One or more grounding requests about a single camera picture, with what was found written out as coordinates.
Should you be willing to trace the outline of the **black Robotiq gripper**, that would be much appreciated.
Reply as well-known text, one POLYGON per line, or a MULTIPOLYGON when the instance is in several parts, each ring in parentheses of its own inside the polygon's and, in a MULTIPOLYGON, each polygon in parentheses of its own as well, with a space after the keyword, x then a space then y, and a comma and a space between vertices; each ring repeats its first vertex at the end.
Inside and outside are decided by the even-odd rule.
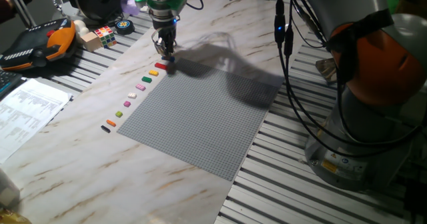
POLYGON ((158 31, 155 42, 157 52, 166 60, 174 62, 174 43, 176 38, 176 15, 171 9, 152 9, 153 27, 158 31))

